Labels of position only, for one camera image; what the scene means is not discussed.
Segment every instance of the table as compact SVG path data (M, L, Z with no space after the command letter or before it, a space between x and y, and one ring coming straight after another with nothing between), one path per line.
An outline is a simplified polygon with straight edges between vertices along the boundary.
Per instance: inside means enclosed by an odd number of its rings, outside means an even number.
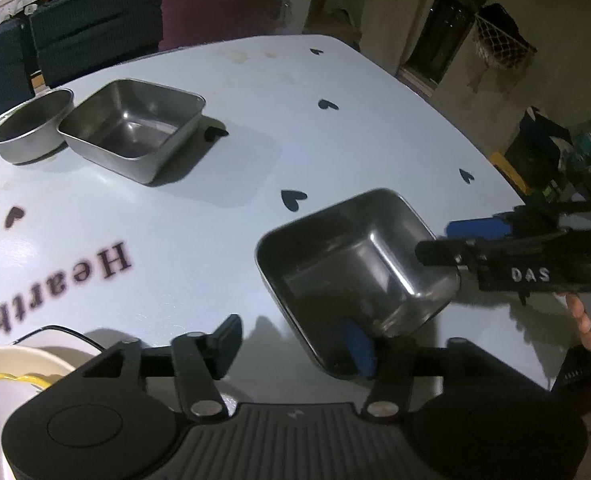
M161 346L180 333L211 332L236 312L246 340L225 392L259 402L360 404L366 388L317 368L271 298L254 258L260 237L376 187L399 192L438 235L451 220L520 203L445 118L332 38L209 44L66 86L80 103L125 77L203 95L205 116L230 135L202 160L166 170L157 187L70 149L25 166L0 158L0 344L60 324L104 345L129 335ZM323 99L338 109L322 109ZM467 184L460 170L474 180ZM292 212L283 189L308 199ZM550 296L531 304L477 292L464 276L463 293L422 327L418 340L443 346L451 336L469 338L549 387L573 322ZM421 402L435 388L418 381L414 398Z

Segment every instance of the metal screw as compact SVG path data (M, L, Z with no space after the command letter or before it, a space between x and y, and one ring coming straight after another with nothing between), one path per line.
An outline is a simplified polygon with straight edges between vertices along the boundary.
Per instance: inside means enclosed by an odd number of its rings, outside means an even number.
M191 413L195 416L214 416L222 411L222 404L216 400L199 400L191 404Z
M389 400L377 400L367 406L369 415L380 418L381 416L394 416L400 411L398 405Z

